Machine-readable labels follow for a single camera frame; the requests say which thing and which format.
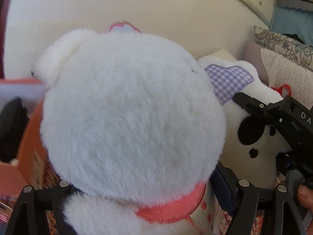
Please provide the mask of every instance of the orange box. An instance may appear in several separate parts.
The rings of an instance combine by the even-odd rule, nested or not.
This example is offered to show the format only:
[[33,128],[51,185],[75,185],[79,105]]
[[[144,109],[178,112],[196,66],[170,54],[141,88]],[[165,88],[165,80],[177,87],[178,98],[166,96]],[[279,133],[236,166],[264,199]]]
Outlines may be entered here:
[[0,162],[0,194],[18,197],[28,184],[42,188],[47,152],[41,144],[40,123],[42,119],[42,98],[46,89],[34,79],[0,80],[2,102],[19,96],[27,108],[29,121],[25,128],[17,154],[17,165]]

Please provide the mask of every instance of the hand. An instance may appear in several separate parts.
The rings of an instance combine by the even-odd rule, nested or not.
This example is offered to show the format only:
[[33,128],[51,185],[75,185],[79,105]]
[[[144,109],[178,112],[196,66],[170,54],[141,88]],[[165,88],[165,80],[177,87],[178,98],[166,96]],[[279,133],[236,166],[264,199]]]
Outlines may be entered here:
[[[307,188],[304,185],[300,185],[297,193],[298,200],[300,204],[309,209],[313,213],[313,190]],[[308,229],[306,230],[307,235],[313,235],[313,220],[309,224]]]

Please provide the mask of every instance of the cushion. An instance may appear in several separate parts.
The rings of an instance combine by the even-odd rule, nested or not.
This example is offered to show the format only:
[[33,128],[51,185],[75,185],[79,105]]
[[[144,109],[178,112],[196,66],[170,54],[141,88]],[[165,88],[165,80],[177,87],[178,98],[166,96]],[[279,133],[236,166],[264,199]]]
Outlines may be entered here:
[[255,42],[313,71],[313,47],[285,35],[254,26]]
[[254,43],[248,42],[248,46],[244,55],[244,60],[251,63],[258,71],[259,77],[265,84],[269,83],[269,76],[267,75],[261,57],[261,46]]
[[291,96],[311,109],[313,106],[313,72],[265,48],[261,49],[261,56],[269,76],[269,87],[280,89],[288,86]]

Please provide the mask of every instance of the white fur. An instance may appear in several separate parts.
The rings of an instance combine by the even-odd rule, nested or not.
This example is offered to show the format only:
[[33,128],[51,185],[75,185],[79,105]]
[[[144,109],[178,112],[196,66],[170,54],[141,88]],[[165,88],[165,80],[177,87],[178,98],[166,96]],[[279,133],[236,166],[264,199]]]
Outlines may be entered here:
[[197,229],[182,220],[153,224],[135,215],[134,205],[121,205],[96,196],[74,195],[65,204],[64,214],[79,235],[198,235]]
[[[254,81],[247,85],[242,92],[269,104],[275,103],[283,98],[280,94],[265,86],[259,79],[258,72],[248,62],[227,62],[222,59],[205,56],[198,60],[201,68],[206,68],[210,64],[216,64],[223,67],[240,66],[249,72]],[[276,160],[279,152],[291,150],[287,142],[276,130],[274,136],[270,136],[270,127],[266,126],[262,137],[254,144],[245,146],[238,139],[238,128],[244,118],[249,114],[241,109],[232,100],[223,105],[226,116],[226,142],[221,155],[221,162],[229,167],[238,176],[245,178],[257,187],[272,188],[276,182]],[[258,150],[258,156],[251,158],[250,150]]]
[[[224,114],[186,50],[153,35],[106,33],[64,52],[55,66],[62,71],[47,71],[58,81],[41,124],[62,179],[89,195],[153,205],[209,178],[224,144]],[[44,79],[45,67],[37,64]]]
[[79,46],[96,35],[89,29],[77,29],[65,34],[51,45],[35,63],[36,75],[48,86],[54,86],[63,66],[78,50]]

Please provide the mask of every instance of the blue fabric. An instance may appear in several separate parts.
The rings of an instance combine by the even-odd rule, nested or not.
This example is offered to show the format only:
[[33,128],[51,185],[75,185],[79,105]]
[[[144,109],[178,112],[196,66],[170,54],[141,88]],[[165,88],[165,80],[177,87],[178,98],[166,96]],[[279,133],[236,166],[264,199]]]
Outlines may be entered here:
[[7,223],[1,222],[0,223],[0,235],[4,235],[7,229]]
[[277,7],[270,30],[280,34],[297,34],[305,44],[313,45],[313,11]]

